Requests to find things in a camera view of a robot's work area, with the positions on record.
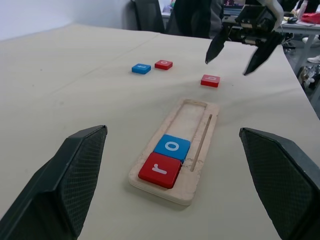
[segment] red object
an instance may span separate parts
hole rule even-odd
[[[217,88],[220,82],[219,76],[203,75],[201,85]]]
[[[142,166],[138,177],[161,187],[172,189],[181,168],[178,159],[153,152]]]
[[[154,64],[154,67],[156,69],[168,70],[168,69],[172,68],[173,65],[174,65],[174,63],[172,61],[160,60]]]
[[[301,20],[305,23],[320,24],[320,13],[304,13]]]

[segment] table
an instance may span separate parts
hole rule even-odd
[[[289,138],[320,165],[319,119],[281,46],[243,76],[254,47],[226,42],[206,65],[209,44],[84,25],[0,42],[0,216],[67,136],[106,124],[98,184],[79,240],[279,240],[238,133],[250,127]],[[136,63],[160,59],[173,68],[131,73]],[[219,87],[200,86],[203,74],[220,76]],[[189,207],[136,189],[127,178],[182,97],[220,106]]]
[[[170,12],[162,12],[161,15],[162,15],[164,27],[166,28],[166,27],[167,27],[167,24],[168,24],[168,22],[169,22],[171,13],[170,13]]]

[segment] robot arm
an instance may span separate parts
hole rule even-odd
[[[290,12],[298,0],[237,0],[244,4],[239,16],[225,16],[222,28],[212,40],[206,53],[205,63],[219,55],[225,41],[232,33],[233,42],[257,46],[244,75],[254,72],[263,64],[284,37],[275,30],[284,19],[284,12]]]

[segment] wooden tray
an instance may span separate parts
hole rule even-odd
[[[181,99],[131,168],[129,183],[177,204],[190,205],[196,193],[218,113],[219,107],[216,104]],[[189,152],[171,189],[138,178],[140,169],[164,134],[191,142]]]

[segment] blue letter block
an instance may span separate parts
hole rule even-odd
[[[141,63],[138,63],[137,65],[132,67],[132,72],[137,74],[146,74],[150,70],[151,70],[150,65],[145,65]]]
[[[188,140],[165,134],[155,146],[154,152],[184,163],[190,144]]]

